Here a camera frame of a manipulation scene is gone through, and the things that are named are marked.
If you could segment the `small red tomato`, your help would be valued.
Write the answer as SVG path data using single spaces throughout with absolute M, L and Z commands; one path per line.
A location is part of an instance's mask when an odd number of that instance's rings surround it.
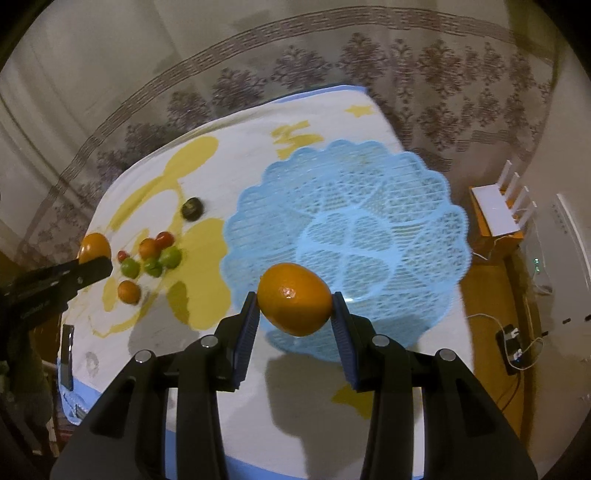
M 117 253 L 117 260 L 118 260 L 119 263 L 124 262 L 128 257 L 129 257 L 128 253 L 125 252 L 124 250 L 120 250 Z

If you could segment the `small orange mandarin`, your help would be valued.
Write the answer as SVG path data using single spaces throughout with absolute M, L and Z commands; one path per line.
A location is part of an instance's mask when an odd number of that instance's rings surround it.
M 125 304 L 136 305 L 141 299 L 141 289 L 136 283 L 124 280 L 117 287 L 117 296 Z

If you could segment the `yellow green tomato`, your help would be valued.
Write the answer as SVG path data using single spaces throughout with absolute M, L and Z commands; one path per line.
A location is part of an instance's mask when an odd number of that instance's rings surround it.
M 132 257 L 127 257 L 121 262 L 120 271 L 124 277 L 136 279 L 140 273 L 140 264 Z

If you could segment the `large orange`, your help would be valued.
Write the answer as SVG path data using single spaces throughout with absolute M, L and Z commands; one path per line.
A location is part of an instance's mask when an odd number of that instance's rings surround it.
M 332 293 L 314 272 L 294 263 L 271 266 L 260 277 L 257 302 L 264 317 L 294 337 L 314 334 L 332 315 Z

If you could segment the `orange tomato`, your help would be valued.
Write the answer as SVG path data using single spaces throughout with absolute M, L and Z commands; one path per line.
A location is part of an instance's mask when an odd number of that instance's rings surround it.
M 158 246 L 158 243 L 153 238 L 143 239 L 139 243 L 138 254 L 143 261 L 149 259 L 157 260 L 160 256 L 160 248 Z

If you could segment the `small green tomato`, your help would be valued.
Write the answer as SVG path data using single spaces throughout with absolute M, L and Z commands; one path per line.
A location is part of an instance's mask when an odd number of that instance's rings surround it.
M 159 278 L 163 272 L 163 266 L 156 258 L 147 258 L 142 263 L 143 271 L 153 278 Z

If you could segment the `red cherry tomato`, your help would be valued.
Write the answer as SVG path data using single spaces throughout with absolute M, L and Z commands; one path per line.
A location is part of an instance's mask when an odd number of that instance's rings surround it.
M 156 246 L 160 251 L 168 247 L 171 247 L 174 244 L 174 242 L 174 236 L 168 231 L 160 232 L 155 237 Z

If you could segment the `dark brown passion fruit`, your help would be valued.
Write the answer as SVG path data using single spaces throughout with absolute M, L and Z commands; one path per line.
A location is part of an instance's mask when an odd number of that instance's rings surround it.
M 186 221 L 197 221 L 204 214 L 204 204 L 199 198 L 191 197 L 182 204 L 180 213 Z

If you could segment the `blue plastic lattice basket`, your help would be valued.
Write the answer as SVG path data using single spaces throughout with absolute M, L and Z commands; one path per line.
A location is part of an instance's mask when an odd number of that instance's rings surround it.
M 472 252 L 447 179 L 377 141 L 303 147 L 266 168 L 224 225 L 233 302 L 271 266 L 311 270 L 349 311 L 411 347 L 448 314 Z

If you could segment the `black power strip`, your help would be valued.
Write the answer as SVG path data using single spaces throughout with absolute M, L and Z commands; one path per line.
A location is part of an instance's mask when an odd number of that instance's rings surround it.
M 523 368 L 521 361 L 523 349 L 519 328 L 513 324 L 506 325 L 496 333 L 495 339 L 506 373 L 509 376 L 517 375 Z

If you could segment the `orange cardboard box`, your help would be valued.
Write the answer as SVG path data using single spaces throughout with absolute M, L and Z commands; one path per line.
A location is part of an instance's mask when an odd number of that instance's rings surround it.
M 502 236 L 493 236 L 482 209 L 472 192 L 470 198 L 469 244 L 472 248 L 473 263 L 476 265 L 496 265 L 502 263 L 523 242 L 523 231 Z

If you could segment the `white wifi router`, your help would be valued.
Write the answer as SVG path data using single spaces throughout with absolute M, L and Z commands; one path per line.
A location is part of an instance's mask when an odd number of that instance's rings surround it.
M 512 235 L 524 230 L 537 210 L 529 188 L 510 160 L 493 184 L 471 188 L 476 204 L 493 237 Z

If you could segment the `patterned beige curtain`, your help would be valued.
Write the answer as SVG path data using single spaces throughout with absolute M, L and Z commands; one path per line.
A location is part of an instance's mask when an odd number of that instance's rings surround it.
M 559 31 L 531 1 L 5 1 L 1 251 L 71 258 L 111 183 L 213 119 L 290 93 L 365 88 L 453 194 L 527 165 Z

